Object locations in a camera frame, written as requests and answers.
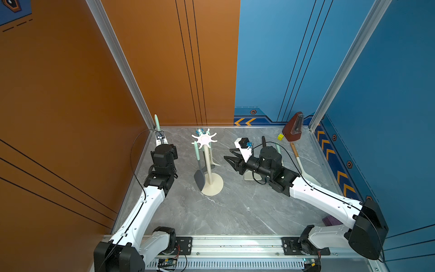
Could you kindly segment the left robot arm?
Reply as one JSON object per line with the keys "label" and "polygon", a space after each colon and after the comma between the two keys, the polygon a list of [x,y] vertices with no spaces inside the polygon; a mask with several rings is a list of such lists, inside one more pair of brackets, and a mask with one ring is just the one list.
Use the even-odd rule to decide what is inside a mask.
{"label": "left robot arm", "polygon": [[175,145],[160,144],[151,156],[152,171],[134,208],[109,241],[98,243],[94,250],[96,272],[143,272],[160,253],[171,253],[175,248],[176,234],[170,227],[158,227],[150,238],[142,241],[154,214],[177,178]]}

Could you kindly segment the wooden handle white spatula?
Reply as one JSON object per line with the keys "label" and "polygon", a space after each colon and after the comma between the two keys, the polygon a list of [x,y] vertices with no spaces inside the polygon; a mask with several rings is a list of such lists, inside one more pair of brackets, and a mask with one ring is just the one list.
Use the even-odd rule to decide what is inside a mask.
{"label": "wooden handle white spatula", "polygon": [[312,177],[310,174],[308,174],[308,173],[304,170],[304,167],[303,167],[303,165],[302,165],[302,163],[301,163],[301,160],[300,160],[300,157],[299,157],[299,153],[298,153],[298,151],[297,151],[297,149],[296,149],[295,144],[294,144],[293,142],[291,142],[290,144],[291,144],[292,151],[293,151],[293,153],[294,153],[294,155],[295,155],[295,157],[296,157],[297,163],[298,163],[298,165],[299,165],[299,167],[300,167],[302,177],[303,177],[306,181],[309,181],[309,182],[311,182],[312,184],[315,184],[315,185],[321,187],[322,185],[321,185],[321,184],[320,184],[320,183],[319,183],[319,182],[318,182],[314,177]]}

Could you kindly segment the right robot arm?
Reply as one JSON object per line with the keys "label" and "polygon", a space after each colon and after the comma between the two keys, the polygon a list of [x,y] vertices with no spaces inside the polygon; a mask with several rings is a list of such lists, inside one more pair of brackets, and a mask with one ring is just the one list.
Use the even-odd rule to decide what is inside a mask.
{"label": "right robot arm", "polygon": [[230,152],[232,155],[224,159],[240,175],[257,173],[276,192],[302,200],[340,221],[337,226],[308,225],[297,239],[298,250],[316,255],[326,248],[350,248],[370,260],[383,256],[389,228],[375,201],[350,199],[309,182],[285,168],[282,155],[272,146],[263,147],[259,157],[252,155],[251,148],[232,148]]}

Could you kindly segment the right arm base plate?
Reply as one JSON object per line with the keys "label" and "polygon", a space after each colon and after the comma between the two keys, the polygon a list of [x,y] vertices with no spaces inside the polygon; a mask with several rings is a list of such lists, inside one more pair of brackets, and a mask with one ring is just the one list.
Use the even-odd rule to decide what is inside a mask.
{"label": "right arm base plate", "polygon": [[308,240],[300,241],[299,237],[283,237],[281,238],[282,247],[285,256],[329,256],[331,255],[329,248],[318,249]]}

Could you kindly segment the mint handle white spatula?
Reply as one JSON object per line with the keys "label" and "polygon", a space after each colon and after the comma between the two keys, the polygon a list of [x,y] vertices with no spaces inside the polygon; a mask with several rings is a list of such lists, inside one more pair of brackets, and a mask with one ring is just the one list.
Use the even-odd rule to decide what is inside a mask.
{"label": "mint handle white spatula", "polygon": [[281,149],[280,149],[280,145],[278,143],[275,143],[276,146],[276,150],[279,154],[281,154]]}

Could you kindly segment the mint handle grey spatula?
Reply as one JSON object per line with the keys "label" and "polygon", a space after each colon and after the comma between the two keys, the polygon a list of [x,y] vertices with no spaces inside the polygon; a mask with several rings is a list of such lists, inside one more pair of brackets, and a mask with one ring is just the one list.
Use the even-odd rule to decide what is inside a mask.
{"label": "mint handle grey spatula", "polygon": [[154,115],[154,120],[155,120],[155,130],[156,131],[161,131],[160,122],[159,122],[157,114]]}

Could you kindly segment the white utensil rack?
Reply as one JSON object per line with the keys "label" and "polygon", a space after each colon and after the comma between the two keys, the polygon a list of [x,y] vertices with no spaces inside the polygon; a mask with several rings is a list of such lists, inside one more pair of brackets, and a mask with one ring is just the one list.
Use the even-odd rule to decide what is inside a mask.
{"label": "white utensil rack", "polygon": [[219,174],[213,172],[214,167],[219,166],[213,160],[213,150],[211,147],[212,143],[216,143],[216,140],[213,139],[216,133],[211,134],[209,129],[204,131],[205,134],[198,136],[195,132],[195,135],[192,135],[192,137],[198,143],[201,166],[206,178],[205,187],[201,193],[210,197],[216,196],[222,191],[224,181]]}

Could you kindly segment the mint handle cream turner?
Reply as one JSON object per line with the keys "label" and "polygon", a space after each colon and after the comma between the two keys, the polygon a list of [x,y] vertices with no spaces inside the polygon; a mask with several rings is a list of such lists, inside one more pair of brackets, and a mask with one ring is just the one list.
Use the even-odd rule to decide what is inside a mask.
{"label": "mint handle cream turner", "polygon": [[252,171],[246,171],[243,175],[245,181],[262,181],[261,175]]}

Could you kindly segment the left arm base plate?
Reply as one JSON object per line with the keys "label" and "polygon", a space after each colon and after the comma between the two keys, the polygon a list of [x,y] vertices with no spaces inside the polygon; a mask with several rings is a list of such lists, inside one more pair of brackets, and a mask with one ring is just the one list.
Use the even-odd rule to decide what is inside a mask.
{"label": "left arm base plate", "polygon": [[178,236],[174,241],[174,246],[170,245],[168,249],[162,251],[160,255],[179,256],[191,255],[193,238],[188,236]]}

